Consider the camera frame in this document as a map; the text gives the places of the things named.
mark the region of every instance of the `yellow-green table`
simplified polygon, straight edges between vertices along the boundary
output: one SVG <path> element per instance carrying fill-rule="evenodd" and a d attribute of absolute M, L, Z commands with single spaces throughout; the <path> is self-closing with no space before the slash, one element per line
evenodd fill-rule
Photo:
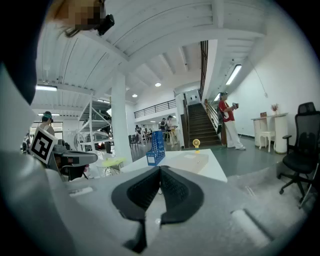
<path fill-rule="evenodd" d="M 123 163 L 124 161 L 126 161 L 126 158 L 125 157 L 112 157 L 112 158 L 107 158 L 106 160 L 102 160 L 100 163 L 99 163 L 99 166 L 97 165 L 98 168 L 104 168 L 104 173 L 105 175 L 107 176 L 107 170 L 109 170 L 110 172 L 110 175 L 113 175 L 113 173 L 111 172 L 111 169 L 114 170 L 115 173 L 116 172 L 116 169 L 112 168 L 112 166 L 118 166 L 119 167 L 119 172 L 118 174 L 120 173 L 120 167 L 121 166 L 121 163 Z"/>

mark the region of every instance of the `white pants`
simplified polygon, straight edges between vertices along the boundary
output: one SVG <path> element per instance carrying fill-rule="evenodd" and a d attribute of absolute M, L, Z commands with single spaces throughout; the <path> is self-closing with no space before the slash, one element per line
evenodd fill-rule
<path fill-rule="evenodd" d="M 224 123 L 226 131 L 226 143 L 228 148 L 240 149 L 244 145 L 241 144 L 236 129 L 236 121 L 228 121 Z"/>

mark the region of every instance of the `blue file holder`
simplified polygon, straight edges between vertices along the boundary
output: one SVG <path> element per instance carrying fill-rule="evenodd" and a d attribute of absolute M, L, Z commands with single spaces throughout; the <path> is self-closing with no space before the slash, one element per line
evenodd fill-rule
<path fill-rule="evenodd" d="M 152 147 L 151 150 L 146 153 L 146 160 L 148 166 L 156 166 L 166 156 L 165 143 L 162 131 L 154 131 L 152 133 Z"/>

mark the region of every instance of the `red shirt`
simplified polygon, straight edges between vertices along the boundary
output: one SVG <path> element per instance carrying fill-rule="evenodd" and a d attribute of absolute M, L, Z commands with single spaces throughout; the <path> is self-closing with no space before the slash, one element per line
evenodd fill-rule
<path fill-rule="evenodd" d="M 222 112 L 222 118 L 224 122 L 235 121 L 234 113 L 232 111 L 224 112 L 225 109 L 229 108 L 228 103 L 223 100 L 219 102 L 219 109 Z"/>

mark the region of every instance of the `small yellow fan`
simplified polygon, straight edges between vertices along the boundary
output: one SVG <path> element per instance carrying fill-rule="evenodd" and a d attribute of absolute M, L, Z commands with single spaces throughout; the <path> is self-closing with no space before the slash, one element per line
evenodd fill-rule
<path fill-rule="evenodd" d="M 192 144 L 195 146 L 196 149 L 199 148 L 199 145 L 200 145 L 200 140 L 198 140 L 197 138 L 193 140 Z"/>

